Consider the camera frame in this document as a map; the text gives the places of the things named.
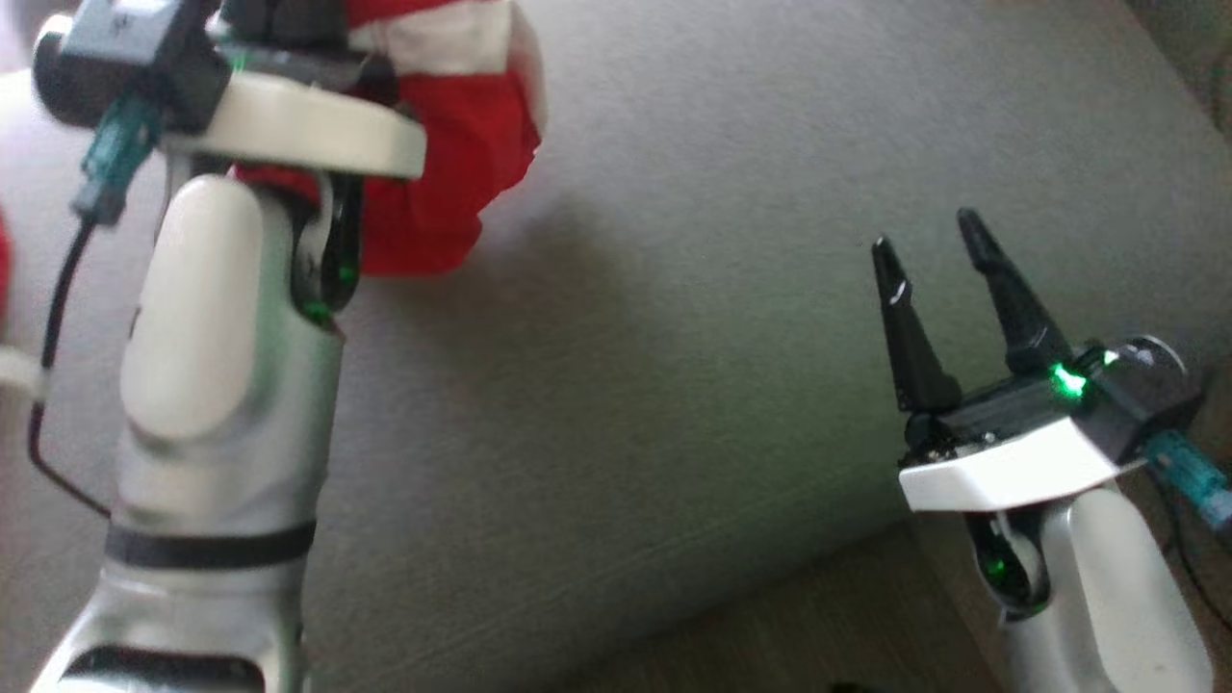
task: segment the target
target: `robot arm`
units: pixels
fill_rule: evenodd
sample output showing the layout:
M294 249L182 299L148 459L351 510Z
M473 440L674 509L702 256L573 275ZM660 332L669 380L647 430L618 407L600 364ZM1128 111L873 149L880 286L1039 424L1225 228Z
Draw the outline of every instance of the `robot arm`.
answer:
M1201 635L1115 478L1152 435L1188 423L1198 388L1152 338L1072 350L973 210L958 212L988 281L1010 377L963 395L912 307L890 240L872 249L899 409L899 483L917 512L960 512L1002 607L1019 691L1210 691Z
M331 313L357 275L339 250L357 250L351 181L418 176L425 141L382 106L233 74L205 9L86 0L36 52L43 102L96 129L74 201L84 228L118 219L155 144L170 197L124 351L102 570L37 692L292 693L310 681L299 598L344 342ZM245 67L318 59L336 80L370 74L345 55ZM319 208L218 175L248 162L307 169Z

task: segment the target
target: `green led light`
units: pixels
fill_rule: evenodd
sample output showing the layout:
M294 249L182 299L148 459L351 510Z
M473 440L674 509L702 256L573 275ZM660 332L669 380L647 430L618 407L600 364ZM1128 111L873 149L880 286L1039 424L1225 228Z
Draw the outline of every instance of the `green led light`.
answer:
M988 580L1000 582L1005 577L1005 561L998 559L994 562L984 564L984 572L988 573Z
M304 306L304 314L317 324L329 322L329 308L324 303L308 303Z
M1087 387L1085 377L1067 371L1061 364L1052 366L1052 379L1061 385L1068 397L1082 397L1082 391Z

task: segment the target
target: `cable connector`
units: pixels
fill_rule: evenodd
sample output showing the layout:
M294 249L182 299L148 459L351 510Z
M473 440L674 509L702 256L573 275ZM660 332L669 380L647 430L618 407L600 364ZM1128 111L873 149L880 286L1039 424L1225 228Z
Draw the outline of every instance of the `cable connector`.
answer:
M73 197L73 212L83 221L115 226L124 211L128 186L163 134L163 115L136 95L120 97L107 109L94 133L81 171L86 181Z
M1232 519L1232 492L1227 477L1188 438L1175 430L1152 437L1146 444L1152 470L1194 504L1211 529L1222 530Z

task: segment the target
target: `wooden floor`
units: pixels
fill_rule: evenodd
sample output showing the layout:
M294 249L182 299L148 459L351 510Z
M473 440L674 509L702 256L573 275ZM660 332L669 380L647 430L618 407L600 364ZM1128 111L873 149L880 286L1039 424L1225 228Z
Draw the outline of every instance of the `wooden floor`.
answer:
M553 691L1000 691L919 546L896 527Z

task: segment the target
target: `couch cushion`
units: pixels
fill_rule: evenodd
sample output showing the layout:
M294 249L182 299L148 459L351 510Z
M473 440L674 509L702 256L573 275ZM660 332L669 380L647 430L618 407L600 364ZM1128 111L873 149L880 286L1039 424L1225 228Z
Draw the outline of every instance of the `couch cushion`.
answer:
M1232 337L1232 159L1115 0L525 5L552 104L530 178L457 274L342 316L306 594L333 688L533 681L902 517L881 233L967 387L1003 344L961 205L1073 339L1201 363ZM86 142L4 84L9 340L34 349ZM91 488L160 192L147 166L74 286L48 449ZM5 401L2 689L103 531L25 464L23 417Z

